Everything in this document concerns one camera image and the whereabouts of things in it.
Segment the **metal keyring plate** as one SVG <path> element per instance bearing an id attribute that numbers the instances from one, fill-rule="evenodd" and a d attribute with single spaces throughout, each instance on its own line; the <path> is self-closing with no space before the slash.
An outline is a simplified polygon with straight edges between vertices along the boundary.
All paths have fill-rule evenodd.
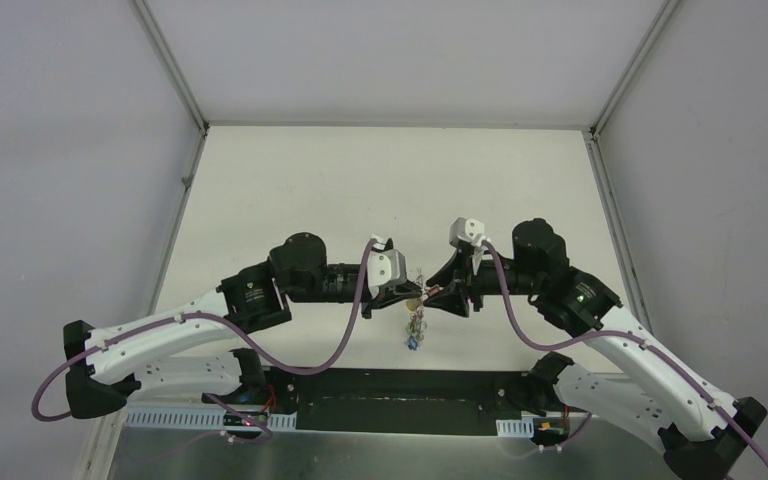
<path id="1" fill-rule="evenodd" d="M 426 282 L 425 282 L 425 276 L 423 275 L 423 271 L 421 268 L 417 269 L 415 283 L 423 287 L 423 292 L 427 288 Z M 409 337 L 416 337 L 422 346 L 424 342 L 424 335 L 425 335 L 426 328 L 427 328 L 427 325 L 424 320 L 424 307 L 421 310 L 416 312 L 409 311 L 409 320 L 405 327 L 405 331 L 407 335 L 406 340 Z"/>

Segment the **red tag key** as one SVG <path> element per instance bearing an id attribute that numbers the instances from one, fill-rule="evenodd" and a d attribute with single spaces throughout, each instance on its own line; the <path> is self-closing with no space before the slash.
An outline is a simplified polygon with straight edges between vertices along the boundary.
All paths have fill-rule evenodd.
<path id="1" fill-rule="evenodd" d="M 406 301 L 406 307 L 411 312 L 416 312 L 424 307 L 424 302 L 430 297 L 435 295 L 440 290 L 438 285 L 428 287 L 424 292 L 416 298 L 410 298 Z"/>

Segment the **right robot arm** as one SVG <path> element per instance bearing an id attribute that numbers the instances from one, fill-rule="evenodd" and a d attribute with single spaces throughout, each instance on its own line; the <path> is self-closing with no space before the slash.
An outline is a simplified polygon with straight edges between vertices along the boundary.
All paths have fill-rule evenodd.
<path id="1" fill-rule="evenodd" d="M 428 281 L 426 306 L 467 317 L 487 296 L 505 307 L 525 297 L 566 334 L 508 389 L 507 400 L 542 415 L 568 407 L 593 414 L 649 445 L 681 479 L 727 479 L 766 408 L 693 371 L 596 276 L 574 267 L 565 240 L 542 218 L 516 225 L 501 255 L 473 218 L 450 227 L 453 256 Z"/>

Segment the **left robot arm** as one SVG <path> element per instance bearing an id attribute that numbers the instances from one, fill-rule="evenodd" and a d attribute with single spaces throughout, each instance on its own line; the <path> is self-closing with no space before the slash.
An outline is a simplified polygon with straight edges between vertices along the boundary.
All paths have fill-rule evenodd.
<path id="1" fill-rule="evenodd" d="M 331 264 L 319 236 L 296 233 L 263 262 L 166 312 L 103 328 L 67 324 L 69 415 L 93 419 L 131 400 L 181 393 L 230 394 L 253 404 L 266 386 L 261 362 L 276 360 L 251 336 L 289 322 L 291 304 L 348 304 L 354 324 L 421 295 L 390 239 L 371 238 L 358 263 Z"/>

